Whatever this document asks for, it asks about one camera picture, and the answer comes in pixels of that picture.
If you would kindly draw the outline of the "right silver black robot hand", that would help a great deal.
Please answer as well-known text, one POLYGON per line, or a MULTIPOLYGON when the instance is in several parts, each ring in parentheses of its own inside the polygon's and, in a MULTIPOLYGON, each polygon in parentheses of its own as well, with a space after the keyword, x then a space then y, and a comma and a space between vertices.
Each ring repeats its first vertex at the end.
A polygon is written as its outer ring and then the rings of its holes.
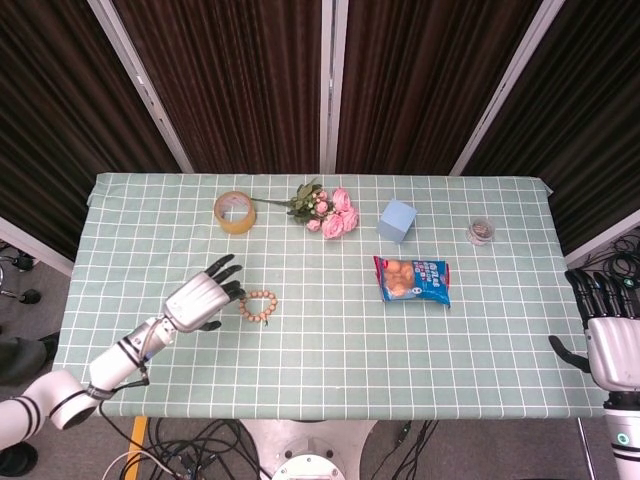
POLYGON ((551 335, 549 343, 565 363, 589 374, 608 392, 639 390, 639 315, 625 286, 601 273, 565 272, 580 313, 587 354, 568 350, 551 335))

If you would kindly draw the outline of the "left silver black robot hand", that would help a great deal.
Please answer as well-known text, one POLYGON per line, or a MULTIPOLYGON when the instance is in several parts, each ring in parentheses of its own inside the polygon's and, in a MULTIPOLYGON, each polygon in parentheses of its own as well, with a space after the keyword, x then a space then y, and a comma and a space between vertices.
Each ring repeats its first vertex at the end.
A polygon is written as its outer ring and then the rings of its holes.
POLYGON ((239 280, 230 280, 242 266, 230 265, 234 254, 227 254, 206 270, 197 273, 164 302, 160 318, 181 333, 212 330, 209 319, 226 305, 246 295, 239 280))

